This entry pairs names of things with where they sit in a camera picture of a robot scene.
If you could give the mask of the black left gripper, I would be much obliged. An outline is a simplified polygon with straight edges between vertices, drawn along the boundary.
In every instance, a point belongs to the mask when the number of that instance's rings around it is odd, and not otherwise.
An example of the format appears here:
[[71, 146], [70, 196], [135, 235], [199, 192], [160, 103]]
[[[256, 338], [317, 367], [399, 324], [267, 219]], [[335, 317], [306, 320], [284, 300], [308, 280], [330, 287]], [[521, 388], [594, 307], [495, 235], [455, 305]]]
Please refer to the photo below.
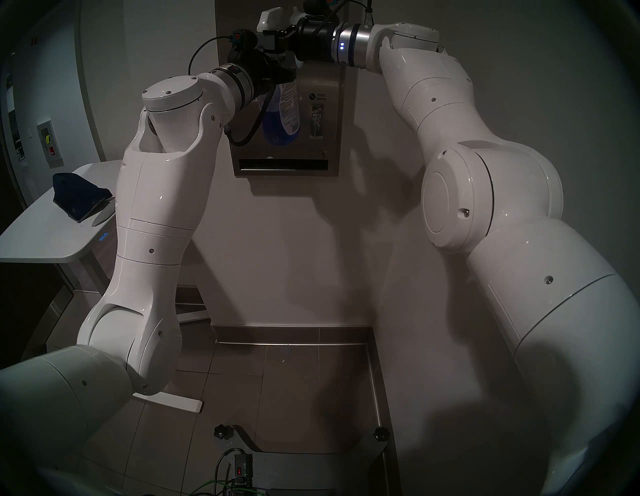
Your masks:
[[229, 71], [239, 79], [245, 99], [267, 94], [272, 87], [291, 83], [296, 69], [287, 68], [259, 50], [258, 36], [247, 29], [237, 29], [230, 36], [227, 56]]

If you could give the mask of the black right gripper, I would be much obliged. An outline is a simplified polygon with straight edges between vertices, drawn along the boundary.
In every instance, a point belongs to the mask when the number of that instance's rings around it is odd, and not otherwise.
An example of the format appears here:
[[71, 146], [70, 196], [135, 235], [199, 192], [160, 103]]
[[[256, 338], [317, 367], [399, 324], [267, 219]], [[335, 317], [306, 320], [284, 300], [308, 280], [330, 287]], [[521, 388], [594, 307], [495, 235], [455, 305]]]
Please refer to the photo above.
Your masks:
[[265, 45], [268, 55], [293, 54], [301, 62], [334, 63], [332, 43], [336, 29], [335, 17], [303, 16], [293, 27], [264, 29], [265, 37], [289, 38], [289, 45]]

